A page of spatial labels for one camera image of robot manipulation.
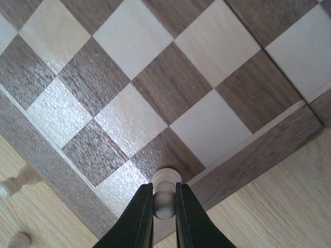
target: wood grain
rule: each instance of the wood grain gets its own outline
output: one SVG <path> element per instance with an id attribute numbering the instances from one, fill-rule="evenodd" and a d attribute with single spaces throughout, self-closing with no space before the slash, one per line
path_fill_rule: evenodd
<path id="1" fill-rule="evenodd" d="M 55 74 L 91 37 L 59 0 L 42 1 L 19 34 Z"/>
<path id="2" fill-rule="evenodd" d="M 0 181 L 17 175 L 26 162 L 0 136 Z M 31 248 L 90 248 L 97 238 L 44 183 L 23 188 L 10 199 L 0 198 L 0 246 L 16 232 L 27 233 Z"/>
<path id="3" fill-rule="evenodd" d="M 90 121 L 62 151 L 94 185 L 99 185 L 128 158 L 94 120 Z"/>
<path id="4" fill-rule="evenodd" d="M 139 73 L 132 84 L 167 124 L 212 89 L 174 43 Z"/>
<path id="5" fill-rule="evenodd" d="M 321 6 L 325 9 L 325 11 L 331 17 L 331 0 L 323 0 L 323 1 L 321 1 Z"/>
<path id="6" fill-rule="evenodd" d="M 168 127 L 132 84 L 94 119 L 128 158 Z"/>
<path id="7" fill-rule="evenodd" d="M 311 10 L 314 0 L 225 0 L 262 47 Z"/>
<path id="8" fill-rule="evenodd" d="M 331 130 L 207 211 L 238 248 L 331 247 Z M 176 247 L 173 233 L 154 246 Z"/>
<path id="9" fill-rule="evenodd" d="M 92 119 L 58 78 L 31 104 L 26 114 L 60 149 Z"/>
<path id="10" fill-rule="evenodd" d="M 54 79 L 54 73 L 19 36 L 0 56 L 1 84 L 27 109 Z"/>
<path id="11" fill-rule="evenodd" d="M 92 35 L 123 0 L 61 0 L 61 2 Z"/>
<path id="12" fill-rule="evenodd" d="M 154 244 L 159 243 L 160 241 L 164 240 L 164 243 L 169 248 L 177 247 L 176 244 L 176 235 L 173 233 L 173 230 L 176 229 L 176 217 L 173 217 L 169 220 L 160 220 L 154 217 Z"/>
<path id="13" fill-rule="evenodd" d="M 321 94 L 310 103 L 313 110 L 321 118 L 326 127 L 331 127 L 331 89 Z"/>
<path id="14" fill-rule="evenodd" d="M 42 0 L 0 0 L 0 12 L 18 31 L 41 2 Z"/>
<path id="15" fill-rule="evenodd" d="M 331 80 L 331 18 L 317 5 L 267 48 L 304 98 Z"/>
<path id="16" fill-rule="evenodd" d="M 143 0 L 168 32 L 176 38 L 214 0 Z"/>
<path id="17" fill-rule="evenodd" d="M 93 35 L 133 80 L 173 40 L 150 10 L 137 0 L 125 0 Z"/>
<path id="18" fill-rule="evenodd" d="M 175 44 L 213 87 L 261 49 L 223 0 L 215 0 Z"/>
<path id="19" fill-rule="evenodd" d="M 295 152 L 322 126 L 305 105 L 191 188 L 208 210 Z"/>
<path id="20" fill-rule="evenodd" d="M 264 51 L 259 51 L 216 90 L 253 133 L 301 100 Z"/>
<path id="21" fill-rule="evenodd" d="M 189 181 L 205 169 L 170 128 L 166 128 L 161 132 L 136 153 L 131 160 L 149 181 L 151 181 L 155 172 L 161 168 L 175 169 L 180 173 L 183 182 Z"/>
<path id="22" fill-rule="evenodd" d="M 93 38 L 58 77 L 92 116 L 99 113 L 130 83 L 128 77 Z"/>
<path id="23" fill-rule="evenodd" d="M 206 168 L 252 137 L 249 129 L 215 90 L 170 128 Z"/>
<path id="24" fill-rule="evenodd" d="M 0 134 L 77 217 L 101 238 L 117 217 L 0 91 Z"/>

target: chess pawn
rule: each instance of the chess pawn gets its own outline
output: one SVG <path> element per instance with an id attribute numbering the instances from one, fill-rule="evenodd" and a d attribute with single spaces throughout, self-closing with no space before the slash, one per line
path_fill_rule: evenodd
<path id="1" fill-rule="evenodd" d="M 29 248 L 30 245 L 30 238 L 26 234 L 19 232 L 9 240 L 7 248 Z"/>
<path id="2" fill-rule="evenodd" d="M 19 192 L 24 185 L 32 186 L 40 181 L 39 175 L 30 167 L 20 169 L 17 177 L 0 182 L 0 197 L 9 198 Z"/>
<path id="3" fill-rule="evenodd" d="M 174 169 L 158 170 L 153 178 L 154 216 L 168 220 L 176 213 L 176 183 L 181 182 L 180 174 Z"/>

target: walnut wood square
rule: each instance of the walnut wood square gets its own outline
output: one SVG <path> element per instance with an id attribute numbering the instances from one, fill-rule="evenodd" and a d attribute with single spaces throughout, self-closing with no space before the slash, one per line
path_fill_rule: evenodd
<path id="1" fill-rule="evenodd" d="M 125 154 L 94 120 L 62 150 L 94 186 L 127 161 Z"/>
<path id="2" fill-rule="evenodd" d="M 130 82 L 93 38 L 58 77 L 93 116 Z"/>
<path id="3" fill-rule="evenodd" d="M 301 99 L 262 50 L 216 90 L 253 133 Z"/>
<path id="4" fill-rule="evenodd" d="M 148 180 L 152 179 L 157 170 L 166 167 L 178 171 L 183 182 L 189 181 L 205 169 L 170 128 L 160 133 L 131 160 Z"/>
<path id="5" fill-rule="evenodd" d="M 0 83 L 27 109 L 55 75 L 17 35 L 0 56 Z"/>
<path id="6" fill-rule="evenodd" d="M 168 124 L 212 90 L 174 43 L 163 50 L 132 83 Z"/>

